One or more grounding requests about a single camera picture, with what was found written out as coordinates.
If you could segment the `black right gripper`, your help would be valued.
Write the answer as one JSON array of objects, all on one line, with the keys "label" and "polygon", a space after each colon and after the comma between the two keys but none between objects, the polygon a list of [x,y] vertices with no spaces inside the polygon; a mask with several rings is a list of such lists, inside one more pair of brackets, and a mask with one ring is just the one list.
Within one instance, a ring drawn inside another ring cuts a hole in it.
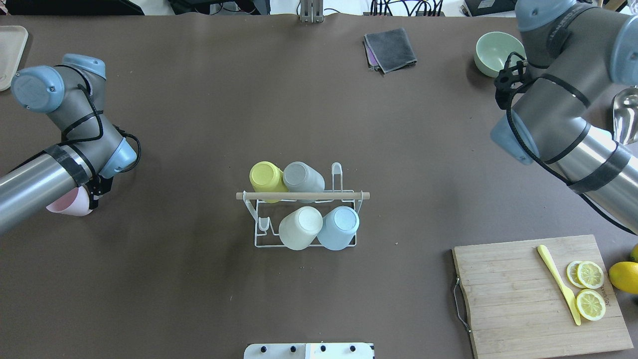
[{"label": "black right gripper", "polygon": [[531,72],[528,69],[528,61],[519,53],[510,53],[506,58],[503,68],[494,79],[496,88],[495,100],[499,108],[507,109],[509,96],[514,92],[514,85],[524,85],[531,81]]}]

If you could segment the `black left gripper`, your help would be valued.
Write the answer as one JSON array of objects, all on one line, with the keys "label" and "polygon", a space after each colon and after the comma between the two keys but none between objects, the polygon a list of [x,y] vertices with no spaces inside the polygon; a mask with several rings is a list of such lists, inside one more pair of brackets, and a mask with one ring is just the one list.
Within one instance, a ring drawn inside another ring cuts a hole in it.
[{"label": "black left gripper", "polygon": [[89,209],[96,209],[99,200],[112,189],[113,178],[105,178],[101,175],[95,175],[86,183],[86,191],[89,196]]}]

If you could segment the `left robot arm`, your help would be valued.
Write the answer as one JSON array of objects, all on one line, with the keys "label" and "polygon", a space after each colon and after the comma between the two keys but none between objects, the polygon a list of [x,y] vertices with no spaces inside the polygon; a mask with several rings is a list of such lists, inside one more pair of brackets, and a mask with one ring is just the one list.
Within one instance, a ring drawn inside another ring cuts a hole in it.
[{"label": "left robot arm", "polygon": [[14,99],[45,114],[61,140],[1,178],[2,233],[82,186],[90,195],[89,209],[95,209],[113,177],[138,165],[141,142],[105,114],[106,80],[105,62],[80,54],[65,54],[61,64],[25,68],[13,76]]}]

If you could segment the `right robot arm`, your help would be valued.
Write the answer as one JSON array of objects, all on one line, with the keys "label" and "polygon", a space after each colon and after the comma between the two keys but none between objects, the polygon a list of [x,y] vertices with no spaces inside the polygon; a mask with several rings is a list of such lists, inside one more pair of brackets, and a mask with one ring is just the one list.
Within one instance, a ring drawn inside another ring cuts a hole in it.
[{"label": "right robot arm", "polygon": [[528,66],[491,139],[636,234],[637,159],[583,114],[611,85],[637,84],[637,16],[577,0],[520,0],[515,14]]}]

